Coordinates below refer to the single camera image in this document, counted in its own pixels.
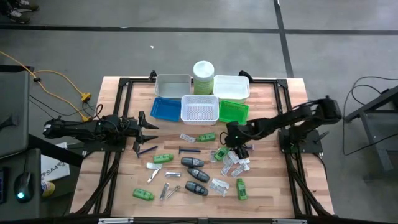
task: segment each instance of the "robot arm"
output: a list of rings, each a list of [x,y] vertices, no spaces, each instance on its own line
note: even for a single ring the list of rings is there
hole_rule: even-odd
[[[117,145],[122,138],[135,137],[133,149],[139,152],[139,145],[157,136],[145,136],[141,129],[158,129],[149,124],[143,111],[139,112],[138,120],[134,118],[119,118],[117,115],[103,116],[99,120],[87,122],[64,121],[58,117],[44,124],[43,135],[46,138],[74,137],[84,143],[101,142],[107,145]]]
[[[273,118],[259,118],[247,121],[246,125],[238,125],[233,121],[228,123],[225,143],[234,150],[240,159],[249,157],[244,145],[250,140],[260,140],[276,129],[304,121],[298,126],[289,128],[289,141],[298,143],[303,141],[307,133],[322,124],[335,124],[341,119],[341,111],[335,100],[328,96],[323,99],[298,105],[291,111]]]

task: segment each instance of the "blue light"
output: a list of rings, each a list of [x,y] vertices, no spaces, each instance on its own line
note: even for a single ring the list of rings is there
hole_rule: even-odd
[[[22,193],[22,192],[19,192],[19,193],[17,194],[17,196],[18,196],[20,199],[22,199],[22,198],[25,197],[24,193]]]

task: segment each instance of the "black computer mouse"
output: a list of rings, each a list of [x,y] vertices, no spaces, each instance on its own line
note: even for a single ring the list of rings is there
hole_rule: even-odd
[[[30,172],[24,172],[15,179],[14,193],[19,203],[26,203],[32,199],[33,176]]]

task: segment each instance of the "white jar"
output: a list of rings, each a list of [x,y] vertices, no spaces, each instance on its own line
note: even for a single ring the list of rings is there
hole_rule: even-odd
[[[213,92],[214,66],[207,61],[193,66],[193,94],[210,95]]]

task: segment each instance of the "black key fob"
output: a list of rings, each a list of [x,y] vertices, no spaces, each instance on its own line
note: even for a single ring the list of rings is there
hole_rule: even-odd
[[[191,174],[192,177],[194,177],[197,180],[200,180],[204,183],[207,183],[210,180],[209,175],[207,175],[205,172],[195,169],[195,168],[188,168],[188,173]]]
[[[187,183],[185,184],[185,188],[195,194],[202,196],[207,196],[207,194],[209,193],[209,191],[204,186],[192,181],[187,181]]]
[[[203,167],[205,165],[205,161],[192,157],[183,157],[181,158],[181,164],[187,167]]]

